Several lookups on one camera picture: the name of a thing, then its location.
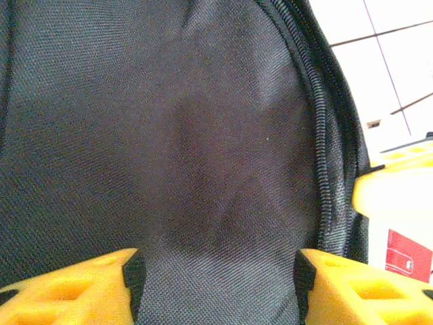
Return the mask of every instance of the black zipper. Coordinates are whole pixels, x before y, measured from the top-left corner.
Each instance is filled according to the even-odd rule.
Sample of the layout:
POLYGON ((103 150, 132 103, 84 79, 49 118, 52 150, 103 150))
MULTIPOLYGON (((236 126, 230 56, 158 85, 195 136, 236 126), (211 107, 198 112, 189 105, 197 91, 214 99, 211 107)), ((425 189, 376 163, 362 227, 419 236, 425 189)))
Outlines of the black zipper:
POLYGON ((331 232, 332 226, 332 197, 331 186, 329 184, 329 173, 327 170, 326 154, 326 92, 323 82, 317 72, 316 65, 312 61, 309 44, 305 40, 304 33, 300 27, 308 28, 308 24, 303 17, 302 11, 294 1, 285 2, 284 0, 271 0, 281 19, 293 38, 293 42, 298 50, 302 64, 305 67, 307 78, 311 84, 313 101, 315 107, 315 151, 316 151, 316 171, 319 186, 319 199, 321 206, 321 218, 319 223, 319 237, 317 248, 329 251, 327 237, 331 232))

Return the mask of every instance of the yellow plastic part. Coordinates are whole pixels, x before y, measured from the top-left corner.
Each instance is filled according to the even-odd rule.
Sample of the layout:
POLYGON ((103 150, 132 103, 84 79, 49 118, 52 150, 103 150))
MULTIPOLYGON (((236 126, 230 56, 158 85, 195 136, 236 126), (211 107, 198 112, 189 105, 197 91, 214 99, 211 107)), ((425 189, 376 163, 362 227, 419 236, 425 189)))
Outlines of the yellow plastic part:
POLYGON ((306 325, 431 325, 424 282, 332 254, 304 249, 316 269, 306 325))
POLYGON ((433 141, 384 154, 385 169, 355 183, 353 207, 366 217, 423 222, 433 216, 433 141))
POLYGON ((123 249, 0 289, 19 293, 0 306, 0 325, 132 325, 123 249))

